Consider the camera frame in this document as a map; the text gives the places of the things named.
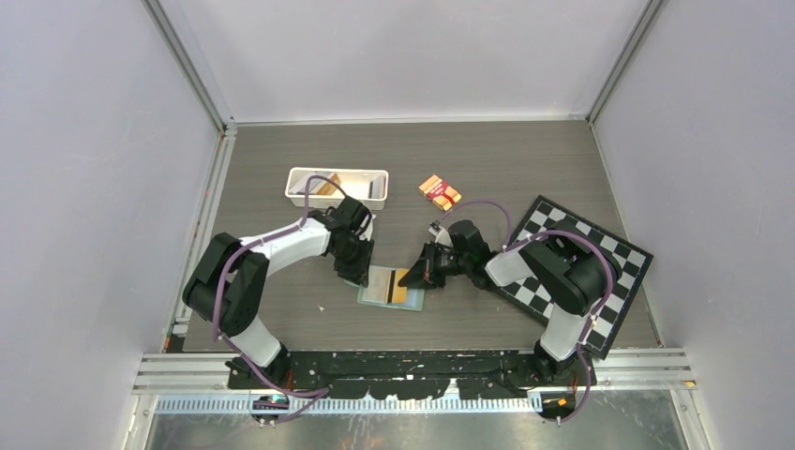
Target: gray wooden floor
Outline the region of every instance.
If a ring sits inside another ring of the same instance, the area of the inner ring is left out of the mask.
[[[463,200],[503,203],[521,219],[544,194],[606,229],[623,235],[616,206],[585,122],[509,122],[241,127],[218,208],[215,233],[245,236],[298,219],[284,198],[291,167],[384,169],[386,207],[375,219],[372,263],[409,267],[440,211],[418,190],[433,173]],[[505,220],[488,205],[462,209],[492,246]],[[338,278],[332,259],[305,260],[268,280],[260,317],[295,350],[409,350],[531,348],[544,327],[465,277],[428,291],[422,312],[356,303],[357,291]],[[655,347],[646,297],[640,292],[614,346]],[[196,315],[185,350],[219,350]]]

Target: white plastic basket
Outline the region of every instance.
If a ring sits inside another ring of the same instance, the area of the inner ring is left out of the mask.
[[[339,185],[345,193],[354,197],[364,206],[372,211],[383,209],[386,203],[386,196],[389,190],[389,172],[387,171],[365,171],[359,169],[325,169],[320,167],[293,167],[287,177],[287,186],[284,188],[284,195],[295,206],[304,207],[304,194],[291,194],[290,188],[301,181],[310,173],[336,173],[339,176]],[[381,198],[369,198],[370,182],[384,177],[383,193]],[[342,193],[335,191],[332,195],[309,194],[309,207],[324,209],[329,206],[337,206],[342,201]]]

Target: chessboard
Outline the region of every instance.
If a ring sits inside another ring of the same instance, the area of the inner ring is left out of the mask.
[[[563,218],[573,219],[577,229],[609,252],[622,268],[621,277],[615,283],[612,294],[599,312],[591,333],[586,338],[586,350],[605,358],[621,328],[626,312],[638,294],[640,283],[649,269],[653,255],[541,195],[535,199],[511,234],[511,242],[546,230]],[[542,323],[549,322],[553,299],[536,277],[531,276],[509,284],[497,290],[497,293]]]

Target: white wall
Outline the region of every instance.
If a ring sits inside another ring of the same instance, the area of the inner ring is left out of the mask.
[[[719,448],[795,439],[795,3],[668,2],[597,123]]]
[[[3,2],[0,448],[111,448],[216,132],[138,0]]]
[[[645,4],[175,1],[238,122],[584,116]]]

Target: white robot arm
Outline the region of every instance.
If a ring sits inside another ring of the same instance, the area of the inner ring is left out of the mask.
[[[547,329],[535,344],[536,371],[541,379],[552,381],[570,369],[592,306],[621,276],[615,259],[567,220],[543,232],[544,240],[524,241],[502,252],[489,250],[469,220],[456,222],[446,231],[436,223],[431,228],[443,239],[425,244],[419,261],[400,285],[441,288],[447,276],[467,275],[476,287],[491,291],[534,276],[549,292],[553,305]]]
[[[312,211],[306,219],[272,232],[239,240],[218,234],[183,291],[183,301],[212,322],[221,268],[235,251],[248,247],[232,266],[234,279],[226,281],[218,328],[257,366],[266,368],[286,350],[257,316],[265,281],[293,263],[331,253],[341,278],[367,286],[371,231],[372,214],[359,201],[346,197],[327,213]]]

